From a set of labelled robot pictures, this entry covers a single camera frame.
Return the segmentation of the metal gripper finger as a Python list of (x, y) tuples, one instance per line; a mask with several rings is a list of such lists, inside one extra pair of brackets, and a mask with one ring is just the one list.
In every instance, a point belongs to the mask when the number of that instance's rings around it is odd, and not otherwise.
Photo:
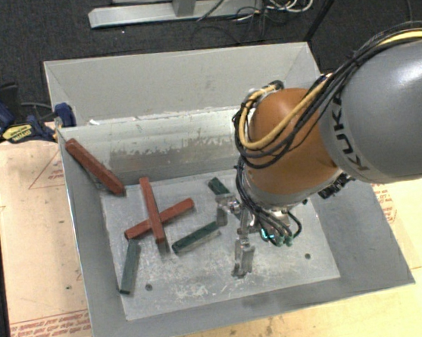
[(217, 202), (217, 225), (219, 227), (228, 224), (228, 215), (232, 214), (237, 219), (239, 216), (239, 204), (233, 193), (219, 194), (215, 196)]
[(247, 238), (237, 239), (234, 254), (235, 257), (232, 276), (241, 279), (248, 273), (252, 272), (255, 246), (250, 245), (250, 241)]

